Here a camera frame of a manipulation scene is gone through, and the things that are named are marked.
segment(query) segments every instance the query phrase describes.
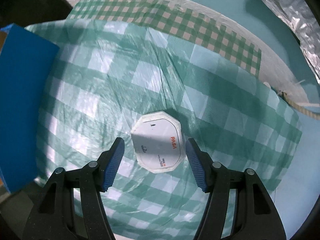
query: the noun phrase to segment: aluminum foil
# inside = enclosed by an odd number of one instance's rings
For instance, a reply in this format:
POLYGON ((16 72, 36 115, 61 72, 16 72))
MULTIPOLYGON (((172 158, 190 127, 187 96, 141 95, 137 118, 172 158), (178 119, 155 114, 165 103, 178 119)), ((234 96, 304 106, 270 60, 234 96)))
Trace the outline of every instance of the aluminum foil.
POLYGON ((262 0, 300 40, 300 48, 320 84, 320 26, 305 0, 262 0))

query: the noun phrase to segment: rope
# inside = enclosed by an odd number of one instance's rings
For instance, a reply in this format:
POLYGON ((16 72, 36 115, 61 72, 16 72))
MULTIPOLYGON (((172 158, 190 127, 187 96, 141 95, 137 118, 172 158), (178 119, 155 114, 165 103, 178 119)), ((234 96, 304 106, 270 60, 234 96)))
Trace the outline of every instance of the rope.
POLYGON ((296 104, 295 102, 293 102, 292 100, 290 100, 288 98, 288 95, 287 93, 285 92, 282 92, 282 98, 284 101, 287 102, 287 104, 291 107, 293 107, 294 109, 296 109, 297 111, 299 111, 300 113, 303 113, 313 119, 316 119, 316 120, 320 120, 320 113, 314 113, 312 111, 309 111, 308 109, 305 109, 304 107, 302 106, 299 106, 298 104, 296 104))

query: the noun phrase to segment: plastic container lid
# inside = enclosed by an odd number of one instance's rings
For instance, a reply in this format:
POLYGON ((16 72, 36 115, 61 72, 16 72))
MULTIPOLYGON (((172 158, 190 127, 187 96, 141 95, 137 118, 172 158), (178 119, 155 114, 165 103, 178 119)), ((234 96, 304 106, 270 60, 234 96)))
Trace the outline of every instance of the plastic container lid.
POLYGON ((186 156, 180 122, 163 111, 140 117, 131 137, 139 165, 153 173, 173 171, 186 156))

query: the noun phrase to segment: blue object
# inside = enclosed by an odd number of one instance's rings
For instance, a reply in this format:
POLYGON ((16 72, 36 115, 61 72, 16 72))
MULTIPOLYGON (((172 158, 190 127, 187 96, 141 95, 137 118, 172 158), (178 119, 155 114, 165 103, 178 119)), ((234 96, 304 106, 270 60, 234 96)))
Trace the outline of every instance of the blue object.
POLYGON ((203 192, 207 192, 208 185, 205 181, 204 168, 202 167, 196 151, 189 140, 186 141, 186 155, 190 163, 193 176, 196 179, 197 186, 201 188, 203 192))
POLYGON ((15 24, 3 31, 7 38, 0 48, 0 178, 14 192, 37 176, 38 109, 59 47, 15 24))
POLYGON ((113 185, 123 154, 124 154, 124 140, 121 138, 121 140, 119 141, 119 144, 117 145, 115 151, 113 152, 113 155, 104 173, 104 180, 103 180, 102 187, 104 188, 105 191, 107 191, 108 188, 113 185))

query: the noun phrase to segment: checkered tablecloth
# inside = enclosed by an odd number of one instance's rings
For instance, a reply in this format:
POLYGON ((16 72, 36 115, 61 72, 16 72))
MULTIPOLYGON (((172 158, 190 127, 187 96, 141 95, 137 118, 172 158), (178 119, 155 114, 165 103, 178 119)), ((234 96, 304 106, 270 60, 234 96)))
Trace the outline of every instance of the checkered tablecloth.
MULTIPOLYGON (((166 173, 138 165, 130 131, 143 114, 167 112, 180 121, 184 138, 195 138, 229 169, 255 169, 268 190, 289 167, 301 136, 298 115, 219 54, 126 22, 78 19, 27 29, 60 47, 39 110, 38 181, 60 166, 84 166, 124 138, 115 182, 101 196, 116 234, 191 240, 206 205, 186 158, 166 173)), ((75 199, 81 212, 78 190, 75 199)), ((231 230, 233 203, 223 236, 231 230)))
POLYGON ((259 76, 261 50, 231 28, 165 0, 80 0, 67 19, 124 21, 174 35, 214 51, 259 76))

